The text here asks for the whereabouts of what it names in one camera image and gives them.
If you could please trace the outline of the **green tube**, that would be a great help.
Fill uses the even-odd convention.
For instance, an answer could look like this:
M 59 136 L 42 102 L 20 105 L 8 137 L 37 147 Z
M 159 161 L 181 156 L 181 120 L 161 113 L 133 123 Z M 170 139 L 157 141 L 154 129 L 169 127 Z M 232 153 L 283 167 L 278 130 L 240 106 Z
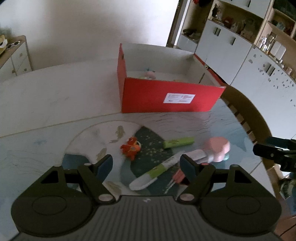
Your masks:
M 167 140 L 163 142 L 163 148 L 174 148 L 174 147 L 181 147 L 191 145 L 195 142 L 194 137 L 184 137 L 184 138 L 177 138 L 172 140 Z

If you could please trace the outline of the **red cardboard shoe box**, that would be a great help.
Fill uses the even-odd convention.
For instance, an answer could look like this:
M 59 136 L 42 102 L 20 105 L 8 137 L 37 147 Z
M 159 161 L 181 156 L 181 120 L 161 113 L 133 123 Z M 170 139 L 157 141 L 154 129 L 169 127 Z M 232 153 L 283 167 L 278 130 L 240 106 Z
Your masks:
M 122 113 L 206 112 L 225 90 L 196 54 L 154 45 L 120 44 L 117 78 Z

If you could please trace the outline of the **pink doll figure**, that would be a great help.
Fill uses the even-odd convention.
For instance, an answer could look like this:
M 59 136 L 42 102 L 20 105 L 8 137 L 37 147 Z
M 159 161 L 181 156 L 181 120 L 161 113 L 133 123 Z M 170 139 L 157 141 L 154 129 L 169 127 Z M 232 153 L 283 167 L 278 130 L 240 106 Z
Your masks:
M 152 80 L 156 79 L 156 73 L 152 70 L 147 70 L 145 72 L 145 79 L 152 79 Z

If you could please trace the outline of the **wooden chair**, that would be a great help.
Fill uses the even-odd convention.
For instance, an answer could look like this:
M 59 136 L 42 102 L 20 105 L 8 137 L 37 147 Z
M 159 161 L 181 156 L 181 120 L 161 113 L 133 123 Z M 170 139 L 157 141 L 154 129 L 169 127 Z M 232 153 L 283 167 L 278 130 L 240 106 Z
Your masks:
M 271 132 L 264 118 L 253 105 L 253 103 L 239 90 L 228 85 L 221 95 L 221 99 L 227 104 L 234 116 L 242 125 L 249 139 L 255 145 L 262 143 Z M 280 189 L 278 187 L 278 175 L 274 169 L 274 162 L 260 158 L 260 164 L 252 170 L 255 177 L 266 178 L 266 189 L 277 199 L 280 199 Z

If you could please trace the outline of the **pink white pen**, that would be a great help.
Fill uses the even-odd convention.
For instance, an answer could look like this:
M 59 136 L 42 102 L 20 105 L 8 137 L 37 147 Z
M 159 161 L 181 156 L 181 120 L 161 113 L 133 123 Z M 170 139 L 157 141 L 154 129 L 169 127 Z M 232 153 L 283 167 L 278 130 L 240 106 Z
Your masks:
M 172 177 L 171 181 L 166 186 L 164 194 L 167 194 L 168 191 L 175 185 L 180 184 L 183 179 L 185 178 L 185 175 L 181 169 L 179 169 Z

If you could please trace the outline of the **white wall cabinet unit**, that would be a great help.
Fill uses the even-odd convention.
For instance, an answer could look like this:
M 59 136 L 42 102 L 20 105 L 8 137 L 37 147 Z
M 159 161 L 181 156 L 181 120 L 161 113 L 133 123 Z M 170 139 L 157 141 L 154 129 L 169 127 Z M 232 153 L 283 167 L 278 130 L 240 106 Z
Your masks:
M 295 80 L 263 49 L 271 1 L 183 1 L 177 46 L 194 52 L 259 110 L 271 133 L 295 137 Z

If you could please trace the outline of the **white drawer chest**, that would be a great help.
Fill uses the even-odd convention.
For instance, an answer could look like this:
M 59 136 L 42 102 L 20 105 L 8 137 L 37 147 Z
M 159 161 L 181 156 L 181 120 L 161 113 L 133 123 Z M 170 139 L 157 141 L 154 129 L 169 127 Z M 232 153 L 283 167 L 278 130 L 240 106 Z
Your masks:
M 21 43 L 7 50 L 6 46 L 15 41 Z M 27 39 L 24 35 L 7 39 L 4 34 L 1 35 L 1 82 L 13 77 L 31 72 L 32 65 L 27 46 Z

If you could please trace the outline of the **white sunglasses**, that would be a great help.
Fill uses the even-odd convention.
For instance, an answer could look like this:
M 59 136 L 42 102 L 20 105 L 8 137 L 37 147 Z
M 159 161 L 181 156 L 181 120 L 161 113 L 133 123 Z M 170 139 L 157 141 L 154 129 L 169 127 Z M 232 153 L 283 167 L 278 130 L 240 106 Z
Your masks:
M 9 49 L 11 49 L 12 47 L 15 47 L 15 46 L 19 45 L 20 43 L 21 43 L 20 41 L 15 41 L 15 42 L 13 42 L 13 43 L 10 43 L 10 44 L 8 44 L 8 45 L 6 46 L 6 49 L 9 50 Z

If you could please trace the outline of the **orange fish toy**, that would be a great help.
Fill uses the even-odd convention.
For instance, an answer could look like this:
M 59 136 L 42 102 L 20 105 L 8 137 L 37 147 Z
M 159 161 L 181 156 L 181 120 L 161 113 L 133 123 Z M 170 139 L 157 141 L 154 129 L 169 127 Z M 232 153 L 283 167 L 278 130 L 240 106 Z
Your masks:
M 136 137 L 129 138 L 126 144 L 123 144 L 120 147 L 122 153 L 131 161 L 135 159 L 136 155 L 140 152 L 141 148 L 142 145 Z

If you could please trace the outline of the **white green pen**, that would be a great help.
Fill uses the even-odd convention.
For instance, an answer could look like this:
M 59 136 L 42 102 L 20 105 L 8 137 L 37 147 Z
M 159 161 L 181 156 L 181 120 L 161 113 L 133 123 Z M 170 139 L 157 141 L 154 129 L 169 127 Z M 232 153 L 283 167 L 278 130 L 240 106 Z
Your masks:
M 151 170 L 139 176 L 129 184 L 129 189 L 132 191 L 140 191 L 147 188 L 149 185 L 154 183 L 161 174 L 165 173 L 172 166 L 175 166 L 180 161 L 180 157 L 184 153 L 184 151 L 178 152 L 160 163 L 158 166 L 155 166 Z

